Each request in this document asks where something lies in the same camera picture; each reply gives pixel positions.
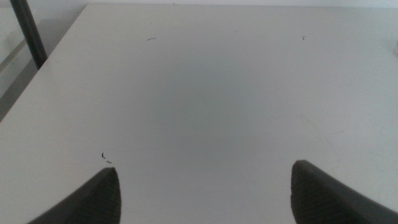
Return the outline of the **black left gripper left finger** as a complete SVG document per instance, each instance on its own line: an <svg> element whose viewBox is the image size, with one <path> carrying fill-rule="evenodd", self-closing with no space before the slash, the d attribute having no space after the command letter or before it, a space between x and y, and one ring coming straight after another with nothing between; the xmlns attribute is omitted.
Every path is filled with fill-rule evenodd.
<svg viewBox="0 0 398 224"><path fill-rule="evenodd" d="M121 189L113 167L104 168L31 224L121 222Z"/></svg>

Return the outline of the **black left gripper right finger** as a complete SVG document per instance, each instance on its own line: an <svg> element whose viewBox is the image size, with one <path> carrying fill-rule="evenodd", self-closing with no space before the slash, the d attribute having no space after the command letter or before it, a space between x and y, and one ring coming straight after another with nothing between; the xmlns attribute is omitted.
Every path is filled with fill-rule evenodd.
<svg viewBox="0 0 398 224"><path fill-rule="evenodd" d="M306 160L292 166L290 206L296 223L397 223L397 212L358 193Z"/></svg>

